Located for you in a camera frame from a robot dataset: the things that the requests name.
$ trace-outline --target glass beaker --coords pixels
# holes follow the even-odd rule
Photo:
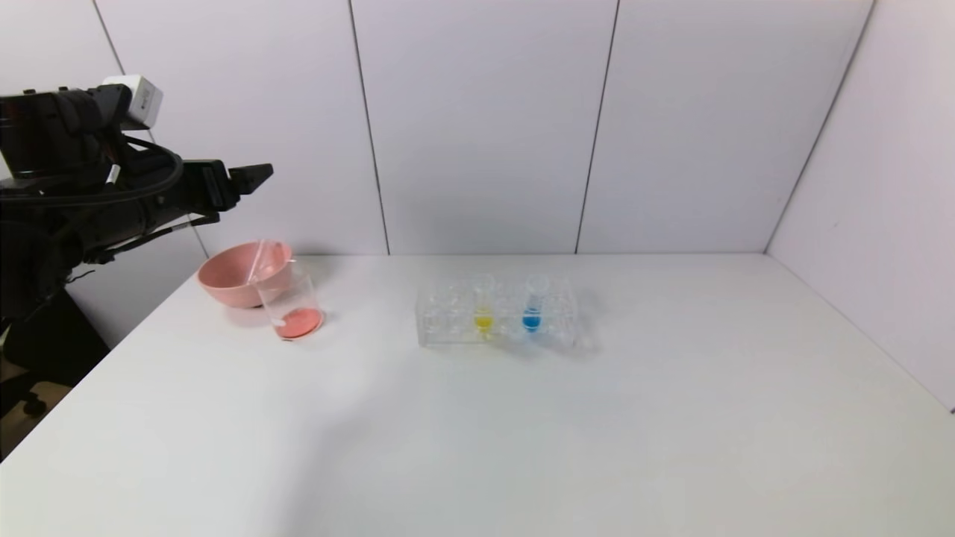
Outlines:
[[[255,290],[272,328],[282,339],[298,339],[322,326],[325,316],[318,308],[311,275],[302,263],[289,261],[276,277],[255,284]]]

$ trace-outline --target blue liquid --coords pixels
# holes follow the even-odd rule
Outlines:
[[[541,327],[541,310],[537,308],[528,308],[524,310],[524,317],[522,319],[524,328],[530,332],[534,333]]]

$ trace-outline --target yellow liquid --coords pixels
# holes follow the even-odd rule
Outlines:
[[[475,326],[480,333],[488,333],[494,326],[494,316],[487,310],[475,310]]]

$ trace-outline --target black cable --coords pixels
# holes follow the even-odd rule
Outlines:
[[[219,221],[219,214],[217,213],[211,216],[204,216],[202,218],[193,220],[191,222],[183,222],[182,224],[176,224],[175,226],[164,227],[163,229],[160,229],[158,231],[153,231],[152,233],[148,235],[139,237],[135,241],[130,241],[122,246],[110,248],[110,249],[104,249],[100,252],[97,252],[96,254],[92,255],[89,258],[89,261],[87,262],[89,263],[90,261],[92,261],[94,263],[103,264],[102,260],[104,259],[107,261],[112,260],[118,253],[129,251],[133,248],[141,247],[142,245],[149,243],[151,241],[154,241],[163,235],[168,235],[169,233],[172,233],[173,231],[178,231],[180,229],[185,229],[187,227],[206,226],[208,224],[215,224],[218,221]]]
[[[165,153],[167,157],[173,162],[172,172],[162,181],[159,181],[154,184],[149,184],[143,186],[142,188],[137,188],[135,190],[119,190],[117,192],[105,192],[102,194],[91,194],[87,196],[49,196],[49,197],[6,197],[0,196],[1,205],[26,205],[33,207],[75,207],[75,206],[89,206],[89,205],[106,205],[106,204],[118,204],[120,202],[131,202],[133,200],[141,200],[142,198],[148,198],[154,194],[159,194],[172,185],[176,184],[176,181],[182,176],[182,158],[179,155],[173,153],[172,151],[162,147],[161,145],[136,138],[126,138],[127,143],[133,145],[138,145],[139,147],[145,147],[146,149],[154,149],[156,151],[161,151]]]
[[[87,270],[86,272],[83,272],[82,274],[80,274],[80,275],[78,275],[78,276],[76,276],[76,277],[74,277],[74,278],[70,278],[69,280],[66,281],[66,283],[71,284],[71,283],[75,282],[76,280],[82,278],[83,276],[88,276],[88,275],[90,275],[90,274],[92,274],[92,273],[94,273],[94,272],[96,272],[96,271],[95,271],[95,270]]]

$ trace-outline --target white table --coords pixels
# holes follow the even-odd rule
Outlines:
[[[768,257],[308,262],[294,343],[183,284],[0,464],[0,535],[955,535],[955,417]],[[569,276],[580,348],[419,348],[474,270]]]

